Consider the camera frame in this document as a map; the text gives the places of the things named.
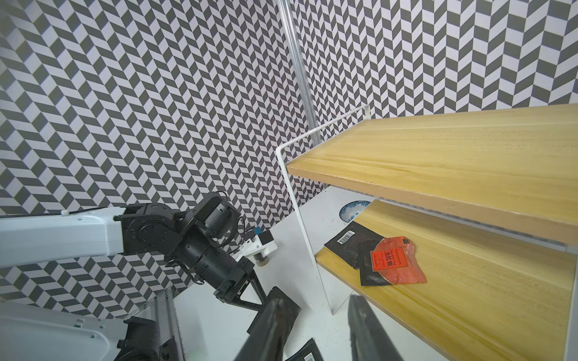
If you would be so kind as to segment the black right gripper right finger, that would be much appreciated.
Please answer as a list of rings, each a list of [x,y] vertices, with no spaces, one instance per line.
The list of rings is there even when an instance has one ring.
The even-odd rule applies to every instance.
[[[353,361],[403,360],[363,296],[350,296],[348,322]]]

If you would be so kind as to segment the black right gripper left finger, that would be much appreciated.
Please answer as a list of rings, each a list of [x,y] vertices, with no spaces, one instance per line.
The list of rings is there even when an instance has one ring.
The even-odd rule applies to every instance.
[[[256,331],[248,337],[234,360],[283,360],[286,341],[287,337],[279,331]]]

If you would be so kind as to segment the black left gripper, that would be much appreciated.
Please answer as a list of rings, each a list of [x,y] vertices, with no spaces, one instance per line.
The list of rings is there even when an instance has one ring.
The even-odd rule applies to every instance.
[[[237,262],[223,249],[210,245],[204,236],[188,237],[180,243],[180,261],[187,270],[213,287],[215,297],[221,302],[252,311],[261,311],[267,303],[254,264],[246,257]],[[262,304],[241,299],[250,284]]]

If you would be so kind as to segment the black tea bag with barcode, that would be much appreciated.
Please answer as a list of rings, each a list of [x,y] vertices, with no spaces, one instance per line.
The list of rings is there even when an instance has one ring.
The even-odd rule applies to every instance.
[[[286,361],[323,361],[323,356],[317,346],[314,338],[305,343],[301,349],[294,355],[290,356]]]

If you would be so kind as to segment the red tea bag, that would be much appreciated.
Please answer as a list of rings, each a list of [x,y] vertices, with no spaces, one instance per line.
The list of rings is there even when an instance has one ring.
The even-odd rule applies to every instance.
[[[408,238],[384,238],[370,251],[373,270],[391,285],[427,284],[415,258],[415,245]]]

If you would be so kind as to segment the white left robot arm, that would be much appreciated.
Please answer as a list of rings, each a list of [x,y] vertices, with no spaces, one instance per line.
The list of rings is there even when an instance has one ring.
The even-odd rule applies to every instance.
[[[216,193],[188,211],[163,204],[8,217],[1,220],[1,265],[158,252],[228,305],[263,311],[266,294],[247,258],[225,250],[239,212]],[[184,353],[173,314],[101,323],[18,305],[1,309],[3,360],[178,360]]]

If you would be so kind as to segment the white wooden two-tier shelf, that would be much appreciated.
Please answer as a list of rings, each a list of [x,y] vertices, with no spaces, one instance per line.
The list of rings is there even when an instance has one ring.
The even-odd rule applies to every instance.
[[[359,224],[414,242],[424,284],[364,287],[333,251],[310,257],[438,353],[577,358],[575,104],[366,115],[280,165],[371,195]]]

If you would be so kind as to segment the blue white patterned bowl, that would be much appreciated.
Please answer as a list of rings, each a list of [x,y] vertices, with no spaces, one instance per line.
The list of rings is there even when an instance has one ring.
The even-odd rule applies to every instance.
[[[339,217],[343,222],[352,222],[361,212],[363,212],[369,205],[370,201],[367,200],[356,200],[347,203],[341,207],[339,211]]]

